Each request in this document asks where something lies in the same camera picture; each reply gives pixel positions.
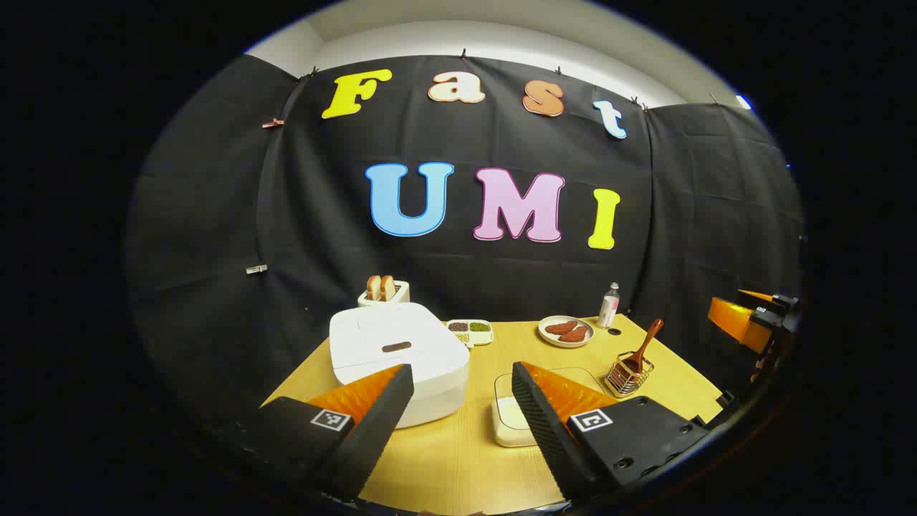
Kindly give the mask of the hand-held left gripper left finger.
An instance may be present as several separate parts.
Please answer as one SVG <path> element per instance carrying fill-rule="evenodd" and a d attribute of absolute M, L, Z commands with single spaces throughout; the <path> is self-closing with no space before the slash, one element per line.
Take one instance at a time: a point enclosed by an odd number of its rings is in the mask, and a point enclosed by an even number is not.
<path fill-rule="evenodd" d="M 285 482 L 353 500 L 413 392 L 412 367 L 394 365 L 310 401 L 278 396 L 240 424 L 240 444 Z"/>

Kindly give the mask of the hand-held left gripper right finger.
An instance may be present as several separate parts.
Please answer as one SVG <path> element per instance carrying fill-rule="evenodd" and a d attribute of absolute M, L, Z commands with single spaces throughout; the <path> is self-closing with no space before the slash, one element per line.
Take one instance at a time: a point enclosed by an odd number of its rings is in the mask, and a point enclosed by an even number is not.
<path fill-rule="evenodd" d="M 686 453 L 708 430 L 648 396 L 616 401 L 518 360 L 512 388 L 560 492 L 586 500 L 621 489 Z"/>

